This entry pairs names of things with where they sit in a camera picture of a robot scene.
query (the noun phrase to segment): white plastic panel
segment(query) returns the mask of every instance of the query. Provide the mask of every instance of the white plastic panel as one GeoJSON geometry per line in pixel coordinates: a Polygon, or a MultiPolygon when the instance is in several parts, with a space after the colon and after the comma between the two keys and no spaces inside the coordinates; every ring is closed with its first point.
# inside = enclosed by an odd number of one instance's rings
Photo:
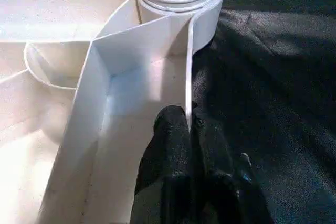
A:
{"type": "Polygon", "coordinates": [[[30,43],[24,50],[29,72],[53,87],[76,88],[90,42],[30,43]]]}
{"type": "Polygon", "coordinates": [[[109,74],[147,65],[164,57],[170,48],[170,17],[162,17],[93,42],[109,74]]]}
{"type": "Polygon", "coordinates": [[[90,40],[125,0],[0,0],[0,40],[90,40]]]}
{"type": "Polygon", "coordinates": [[[109,75],[91,46],[38,223],[79,223],[104,118],[109,75]]]}

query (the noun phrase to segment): white plastic structure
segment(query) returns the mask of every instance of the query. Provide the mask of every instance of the white plastic structure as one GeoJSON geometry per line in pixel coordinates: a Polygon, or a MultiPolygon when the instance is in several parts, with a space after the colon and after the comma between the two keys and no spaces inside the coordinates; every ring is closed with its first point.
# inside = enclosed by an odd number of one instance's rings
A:
{"type": "Polygon", "coordinates": [[[128,223],[222,0],[0,0],[0,223],[128,223]]]}

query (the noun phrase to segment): white plastic partition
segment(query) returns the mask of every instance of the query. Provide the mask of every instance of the white plastic partition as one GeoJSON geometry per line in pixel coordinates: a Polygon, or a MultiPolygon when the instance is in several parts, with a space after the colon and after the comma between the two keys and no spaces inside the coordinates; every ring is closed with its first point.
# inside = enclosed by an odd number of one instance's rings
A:
{"type": "Polygon", "coordinates": [[[179,105],[190,123],[192,54],[222,0],[179,14],[145,0],[27,1],[0,17],[0,152],[21,171],[0,166],[0,223],[127,223],[157,113],[179,105]]]}

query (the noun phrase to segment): white plastic divider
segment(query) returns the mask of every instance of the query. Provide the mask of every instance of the white plastic divider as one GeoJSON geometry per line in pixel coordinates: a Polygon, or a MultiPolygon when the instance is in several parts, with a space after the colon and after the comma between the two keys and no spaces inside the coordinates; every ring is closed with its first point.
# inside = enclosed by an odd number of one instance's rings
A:
{"type": "Polygon", "coordinates": [[[24,60],[40,82],[60,89],[76,89],[89,48],[88,41],[27,43],[24,60]]]}
{"type": "Polygon", "coordinates": [[[80,223],[109,82],[98,51],[91,45],[37,223],[80,223]]]}

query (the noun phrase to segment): black fabric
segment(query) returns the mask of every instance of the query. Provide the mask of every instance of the black fabric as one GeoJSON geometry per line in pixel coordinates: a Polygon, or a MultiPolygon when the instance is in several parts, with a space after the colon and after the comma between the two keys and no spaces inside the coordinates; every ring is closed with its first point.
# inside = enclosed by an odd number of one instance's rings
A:
{"type": "Polygon", "coordinates": [[[336,0],[224,0],[197,105],[247,153],[276,223],[335,223],[336,0]]]}

